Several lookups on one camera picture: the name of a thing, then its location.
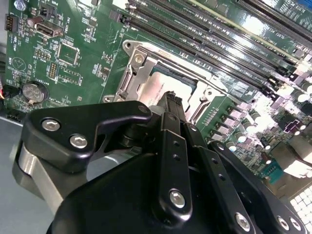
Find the metal cylinder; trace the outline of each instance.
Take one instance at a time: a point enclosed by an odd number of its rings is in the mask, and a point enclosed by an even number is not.
[[[263,145],[263,148],[266,150],[269,150],[271,148],[270,144],[268,141],[265,139],[265,137],[260,138],[260,142]]]
[[[255,129],[255,127],[249,121],[243,123],[243,127],[247,133],[253,133]]]
[[[251,117],[253,118],[254,122],[260,124],[262,121],[262,117],[258,112],[254,112]]]
[[[261,158],[265,164],[270,164],[272,162],[272,160],[270,159],[270,157],[268,156],[266,152],[261,153]]]
[[[305,102],[309,100],[310,96],[297,90],[292,95],[298,102]]]
[[[235,146],[234,142],[232,142],[232,141],[229,141],[228,143],[226,143],[226,147],[228,147],[228,149],[232,152],[236,151],[236,146]]]
[[[247,137],[242,132],[235,133],[235,137],[238,143],[244,143],[247,140]]]
[[[28,18],[27,19],[27,24],[29,27],[33,28],[35,27],[35,25],[37,23],[40,23],[40,22],[43,22],[43,18],[40,17],[40,16],[36,16],[36,17],[33,17],[33,18]]]
[[[306,91],[308,94],[312,94],[312,84],[309,82],[304,82],[301,88]]]

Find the motherboard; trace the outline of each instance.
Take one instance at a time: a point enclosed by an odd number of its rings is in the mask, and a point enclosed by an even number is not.
[[[182,98],[259,178],[311,122],[312,12],[293,0],[10,0],[1,109]]]

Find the cable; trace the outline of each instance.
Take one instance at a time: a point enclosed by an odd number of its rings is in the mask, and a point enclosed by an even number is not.
[[[4,96],[3,96],[3,91],[2,90],[0,90],[0,98],[1,99],[5,99]]]

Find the silver metal part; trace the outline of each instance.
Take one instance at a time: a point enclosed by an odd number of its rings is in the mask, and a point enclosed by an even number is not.
[[[177,190],[173,190],[169,194],[171,202],[178,208],[183,208],[185,206],[184,196]]]
[[[190,128],[194,131],[194,132],[196,132],[197,131],[197,128],[194,126],[194,125],[190,125]]]
[[[109,103],[114,101],[115,95],[104,95],[102,98],[103,103]]]
[[[25,11],[26,10],[26,3],[24,2],[24,0],[15,0],[14,6],[19,11]]]
[[[278,216],[277,219],[278,219],[278,222],[281,225],[281,227],[284,228],[285,230],[289,231],[288,223],[281,216]]]
[[[83,149],[88,145],[87,139],[83,135],[73,135],[70,137],[69,142],[72,146],[78,149]]]
[[[33,179],[54,214],[70,192],[87,182],[85,172],[62,173],[46,161],[31,154],[24,145],[19,156],[19,167]]]
[[[45,130],[49,132],[57,131],[60,128],[59,122],[57,122],[54,119],[46,119],[45,121],[42,122],[41,125]]]
[[[219,143],[219,144],[217,144],[217,146],[218,146],[218,148],[219,148],[220,150],[224,150],[223,145],[221,145],[220,143]]]
[[[192,88],[160,72],[154,72],[145,84],[140,85],[137,90],[138,100],[146,106],[157,105],[164,93],[172,91],[173,87],[176,96],[182,98],[183,108],[186,110],[189,107],[188,100],[192,95]]]
[[[245,216],[243,216],[240,213],[236,213],[235,214],[235,219],[238,223],[238,225],[246,232],[249,232],[251,227],[250,227],[250,223],[248,222],[248,220],[245,218]]]
[[[174,91],[182,98],[186,120],[192,124],[198,122],[215,97],[228,96],[237,105],[242,103],[228,94],[219,78],[182,57],[148,42],[126,40],[122,47],[130,59],[114,101],[139,100],[150,107],[165,92]],[[164,73],[152,73],[156,66]]]
[[[299,223],[292,217],[289,218],[294,228],[296,228],[298,231],[301,231],[301,226]]]

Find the black metal arm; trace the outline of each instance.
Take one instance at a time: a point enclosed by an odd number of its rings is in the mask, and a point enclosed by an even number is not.
[[[174,93],[152,110],[129,101],[28,115],[13,174],[55,212],[48,233],[307,233],[221,142],[206,145]],[[91,160],[134,148],[86,180]]]

